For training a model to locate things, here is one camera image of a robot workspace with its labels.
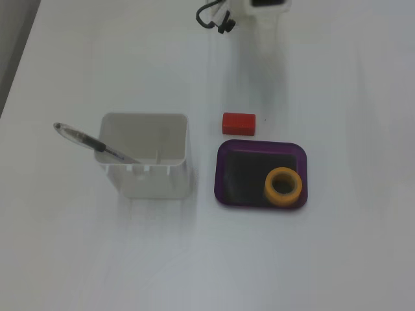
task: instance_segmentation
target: tape roll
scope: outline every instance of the tape roll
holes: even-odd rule
[[[279,167],[268,174],[264,193],[270,203],[286,207],[298,201],[302,189],[303,182],[297,172]]]

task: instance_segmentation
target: white table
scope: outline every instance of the white table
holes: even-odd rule
[[[43,0],[0,118],[2,310],[413,309],[415,3],[293,2],[272,68],[202,0]],[[52,128],[111,111],[188,114],[190,198],[120,197]],[[224,111],[305,149],[300,212],[217,203]]]

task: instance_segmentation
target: white container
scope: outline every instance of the white container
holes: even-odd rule
[[[95,152],[95,160],[127,198],[180,199],[190,193],[185,115],[109,113],[102,119],[99,140],[141,162],[126,165]]]

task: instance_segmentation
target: red eraser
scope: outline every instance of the red eraser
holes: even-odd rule
[[[255,135],[255,115],[245,113],[223,114],[222,133],[228,135]]]

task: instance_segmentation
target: ballpoint pen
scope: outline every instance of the ballpoint pen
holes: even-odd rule
[[[66,139],[69,139],[75,144],[79,144],[80,146],[95,150],[97,152],[108,154],[109,156],[112,156],[114,159],[124,164],[140,164],[139,161],[133,159],[132,157],[129,157],[120,151],[109,147],[98,139],[82,133],[81,131],[74,129],[69,125],[54,123],[53,127],[60,135]]]

